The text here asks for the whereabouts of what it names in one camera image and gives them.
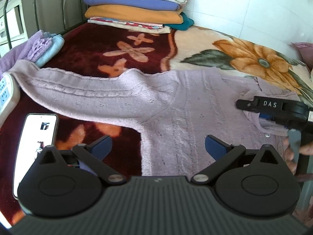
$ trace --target pink sweater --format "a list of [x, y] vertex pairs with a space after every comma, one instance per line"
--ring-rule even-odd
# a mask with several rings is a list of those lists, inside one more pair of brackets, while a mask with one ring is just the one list
[[154, 75], [130, 69], [118, 78], [95, 78], [19, 60], [9, 73], [53, 112], [140, 132], [145, 176], [190, 178], [204, 169], [214, 162], [204, 146], [208, 134], [249, 149], [272, 144], [281, 154], [286, 130], [237, 110], [235, 101], [254, 95], [298, 100], [296, 93], [262, 79], [225, 76], [216, 67]]

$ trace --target blue gripper pad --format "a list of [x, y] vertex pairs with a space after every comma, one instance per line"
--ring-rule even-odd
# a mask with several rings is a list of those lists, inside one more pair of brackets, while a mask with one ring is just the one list
[[102, 161], [111, 152], [112, 146], [113, 146], [112, 138], [107, 137], [100, 141], [95, 146], [93, 146], [90, 153]]
[[[90, 150], [90, 153], [96, 157], [97, 159], [99, 159], [100, 161], [102, 161], [112, 150], [112, 146], [113, 146], [113, 141], [111, 137], [106, 137], [103, 140], [101, 140], [100, 142], [98, 142], [96, 145], [94, 145], [92, 147], [92, 149]], [[95, 176], [97, 176], [97, 174], [90, 169], [83, 161], [79, 160], [79, 168], [89, 171], [92, 174], [94, 174]]]
[[271, 116], [268, 114], [260, 113], [259, 118], [264, 118], [264, 119], [269, 120], [269, 119], [271, 119]]
[[217, 143], [215, 140], [208, 136], [205, 138], [205, 149], [209, 153], [209, 155], [214, 158], [215, 161], [227, 154], [226, 147]]

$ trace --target ribbed black surface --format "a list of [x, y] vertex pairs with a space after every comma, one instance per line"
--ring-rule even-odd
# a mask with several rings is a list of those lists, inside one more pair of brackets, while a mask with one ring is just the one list
[[184, 177], [134, 177], [110, 187], [88, 211], [70, 218], [31, 216], [11, 228], [14, 235], [300, 235], [307, 230], [292, 216], [250, 220], [222, 207], [207, 187]]

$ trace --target phone screen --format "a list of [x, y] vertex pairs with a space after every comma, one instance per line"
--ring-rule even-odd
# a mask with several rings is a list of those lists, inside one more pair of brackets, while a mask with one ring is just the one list
[[22, 130], [13, 177], [13, 194], [17, 198], [18, 185], [45, 146], [53, 144], [57, 116], [29, 114]]

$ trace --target cream floral blanket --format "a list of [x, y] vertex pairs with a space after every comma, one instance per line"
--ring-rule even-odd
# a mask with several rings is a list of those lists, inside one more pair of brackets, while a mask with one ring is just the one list
[[313, 107], [313, 83], [301, 61], [271, 48], [213, 30], [191, 27], [175, 33], [177, 55], [170, 60], [172, 70], [203, 70], [219, 67], [241, 77], [260, 77], [270, 84], [295, 91]]

